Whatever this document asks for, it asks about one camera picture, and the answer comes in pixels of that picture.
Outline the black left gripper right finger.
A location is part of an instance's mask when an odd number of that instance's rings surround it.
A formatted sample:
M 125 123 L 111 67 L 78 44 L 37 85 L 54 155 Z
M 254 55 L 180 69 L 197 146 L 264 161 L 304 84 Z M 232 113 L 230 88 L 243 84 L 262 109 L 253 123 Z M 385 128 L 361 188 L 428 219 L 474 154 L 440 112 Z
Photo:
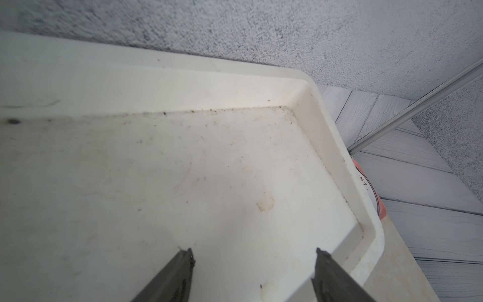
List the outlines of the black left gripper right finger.
M 350 302 L 375 300 L 332 258 L 317 248 L 315 274 L 311 279 L 317 301 Z

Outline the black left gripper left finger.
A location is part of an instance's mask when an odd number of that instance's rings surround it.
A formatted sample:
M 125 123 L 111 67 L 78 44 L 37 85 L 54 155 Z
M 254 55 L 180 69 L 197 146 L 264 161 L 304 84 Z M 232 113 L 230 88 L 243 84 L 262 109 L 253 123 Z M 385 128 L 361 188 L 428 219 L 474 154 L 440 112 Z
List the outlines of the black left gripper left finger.
M 191 249 L 180 250 L 132 301 L 189 301 L 195 264 Z

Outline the white drawer cabinet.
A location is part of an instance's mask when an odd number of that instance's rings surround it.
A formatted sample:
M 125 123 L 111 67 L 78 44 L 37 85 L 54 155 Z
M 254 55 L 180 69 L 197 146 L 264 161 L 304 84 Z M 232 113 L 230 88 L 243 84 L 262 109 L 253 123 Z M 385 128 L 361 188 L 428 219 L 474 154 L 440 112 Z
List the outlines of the white drawer cabinet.
M 312 301 L 317 249 L 364 284 L 384 244 L 307 74 L 1 33 L 2 301 L 130 301 L 181 250 L 190 301 Z

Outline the pink plastic tray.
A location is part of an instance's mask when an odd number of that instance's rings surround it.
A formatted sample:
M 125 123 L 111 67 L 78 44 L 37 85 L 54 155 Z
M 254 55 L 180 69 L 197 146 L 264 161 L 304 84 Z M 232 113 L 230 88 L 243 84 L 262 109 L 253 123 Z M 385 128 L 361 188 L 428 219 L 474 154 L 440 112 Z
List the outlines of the pink plastic tray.
M 352 159 L 352 161 L 354 163 L 354 166 L 359 166 L 362 169 L 362 167 L 360 166 L 360 164 L 355 159 Z M 378 217 L 379 217 L 380 220 L 382 220 L 382 219 L 384 219 L 387 216 L 387 210 L 386 210 L 386 207 L 383 204 L 383 202 L 382 202 L 382 200 L 381 200 L 381 198 L 380 198 L 380 196 L 378 194 L 377 194 L 377 197 L 379 199 L 379 204 L 381 206 L 380 214 L 378 215 Z

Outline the white patterned plate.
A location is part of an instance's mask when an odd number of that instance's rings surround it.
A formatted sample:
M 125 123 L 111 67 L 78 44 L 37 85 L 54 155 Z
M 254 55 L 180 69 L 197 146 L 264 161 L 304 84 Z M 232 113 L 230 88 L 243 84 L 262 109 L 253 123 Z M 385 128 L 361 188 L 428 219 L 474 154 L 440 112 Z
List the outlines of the white patterned plate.
M 381 206 L 379 204 L 379 199 L 377 197 L 376 190 L 372 186 L 371 182 L 367 179 L 367 177 L 364 174 L 364 172 L 362 171 L 362 169 L 359 166 L 355 166 L 355 168 L 356 168 L 356 171 L 358 172 L 358 176 L 359 176 L 359 179 L 362 182 L 363 187 L 366 189 L 366 191 L 367 191 L 367 193 L 368 193 L 368 195 L 369 195 L 369 197 L 372 201 L 372 204 L 373 204 L 373 206 L 376 210 L 376 213 L 379 215 L 380 210 L 381 210 Z

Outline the aluminium frame post right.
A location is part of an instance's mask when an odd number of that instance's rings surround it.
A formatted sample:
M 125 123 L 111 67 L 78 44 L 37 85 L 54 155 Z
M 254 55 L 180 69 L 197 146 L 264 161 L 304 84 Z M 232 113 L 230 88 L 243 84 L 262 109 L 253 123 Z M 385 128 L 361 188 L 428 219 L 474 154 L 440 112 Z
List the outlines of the aluminium frame post right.
M 348 148 L 352 156 L 482 75 L 482 59 L 466 67 Z

